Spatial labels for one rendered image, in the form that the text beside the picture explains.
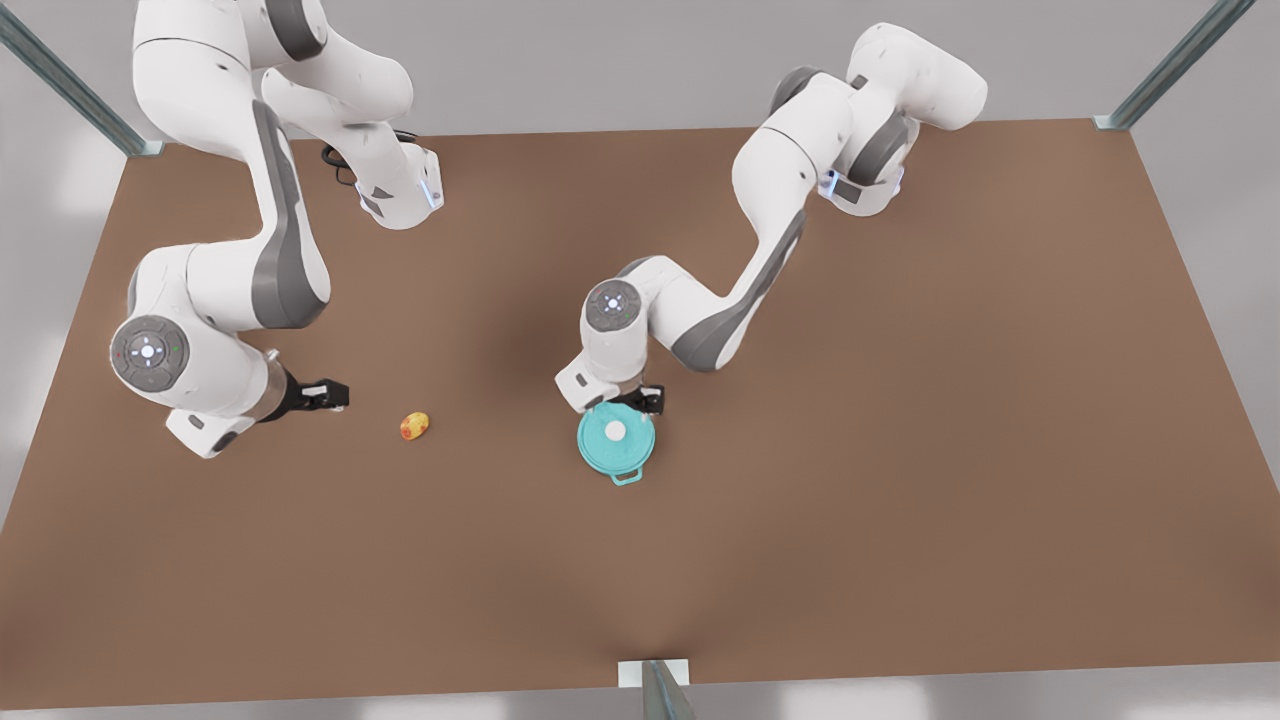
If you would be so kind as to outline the silver frame post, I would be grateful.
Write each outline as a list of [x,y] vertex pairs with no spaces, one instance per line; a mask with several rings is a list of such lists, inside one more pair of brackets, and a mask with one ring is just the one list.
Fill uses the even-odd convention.
[[0,0],[0,44],[104,138],[129,158],[155,158],[165,143],[146,140]]
[[690,682],[687,659],[645,659],[617,662],[618,688],[643,692],[644,720],[698,720],[685,687]]
[[1101,132],[1128,132],[1257,3],[1215,0],[1165,58],[1108,114],[1092,117]]

